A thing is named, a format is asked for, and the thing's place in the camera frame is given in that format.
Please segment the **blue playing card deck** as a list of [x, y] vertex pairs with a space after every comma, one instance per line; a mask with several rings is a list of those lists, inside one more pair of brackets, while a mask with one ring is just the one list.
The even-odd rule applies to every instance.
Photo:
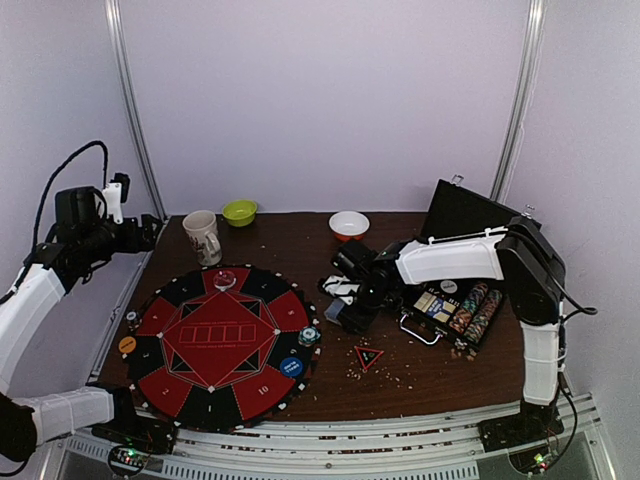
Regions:
[[334, 299], [324, 311], [324, 315], [327, 321], [341, 327], [344, 327], [346, 325], [348, 313], [349, 305], [341, 299]]

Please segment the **teal poker chip stack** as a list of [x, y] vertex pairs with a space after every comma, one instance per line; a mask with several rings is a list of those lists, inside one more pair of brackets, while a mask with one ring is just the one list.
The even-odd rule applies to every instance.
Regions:
[[321, 338], [320, 331], [314, 326], [303, 328], [298, 335], [298, 342], [303, 346], [311, 346]]

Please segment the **small poker chip stack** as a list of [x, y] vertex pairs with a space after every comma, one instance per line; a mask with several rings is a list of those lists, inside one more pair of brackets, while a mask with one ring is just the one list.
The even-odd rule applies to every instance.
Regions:
[[127, 327], [130, 331], [135, 331], [139, 325], [139, 317], [136, 311], [129, 311], [125, 315]]

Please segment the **orange big blind button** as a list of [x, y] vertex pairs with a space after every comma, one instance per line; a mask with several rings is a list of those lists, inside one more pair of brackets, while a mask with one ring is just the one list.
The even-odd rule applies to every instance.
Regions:
[[128, 355], [132, 353], [137, 346], [137, 341], [134, 336], [125, 336], [118, 344], [118, 350], [121, 354]]

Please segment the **right arm base board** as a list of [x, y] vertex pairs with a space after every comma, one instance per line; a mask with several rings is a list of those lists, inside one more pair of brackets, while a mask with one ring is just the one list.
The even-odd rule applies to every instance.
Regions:
[[481, 421], [478, 430], [485, 452], [508, 450], [516, 471], [534, 475], [548, 470], [559, 456], [564, 425], [559, 418], [544, 426], [516, 414]]

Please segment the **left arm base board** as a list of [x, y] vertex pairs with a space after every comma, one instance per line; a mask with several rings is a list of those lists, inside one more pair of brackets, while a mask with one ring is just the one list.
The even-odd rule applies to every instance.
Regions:
[[173, 452], [177, 428], [161, 420], [142, 417], [131, 424], [111, 421], [91, 428], [95, 437], [113, 443], [107, 454], [107, 465], [121, 477], [140, 474], [158, 455]]

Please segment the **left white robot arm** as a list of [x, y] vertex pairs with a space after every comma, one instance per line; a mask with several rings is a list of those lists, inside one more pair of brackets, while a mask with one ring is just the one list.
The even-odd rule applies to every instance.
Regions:
[[150, 214], [124, 217], [129, 186], [128, 175], [118, 173], [102, 189], [58, 192], [54, 224], [1, 301], [1, 454], [13, 462], [27, 461], [38, 446], [82, 427], [104, 424], [123, 444], [143, 436], [143, 421], [123, 388], [88, 386], [22, 399], [8, 395], [31, 338], [76, 283], [88, 282], [116, 253], [154, 249], [163, 224]]

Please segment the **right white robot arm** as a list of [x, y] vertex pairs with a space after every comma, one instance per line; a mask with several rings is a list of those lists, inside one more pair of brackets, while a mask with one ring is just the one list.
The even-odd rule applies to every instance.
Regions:
[[448, 238], [413, 239], [377, 252], [351, 239], [334, 255], [338, 274], [319, 281], [333, 298], [327, 317], [345, 331], [365, 333], [378, 313], [394, 310], [425, 321], [436, 338], [474, 354], [498, 308], [508, 302], [524, 339], [522, 405], [513, 419], [519, 440], [535, 440], [551, 424], [566, 345], [565, 266], [534, 222]]

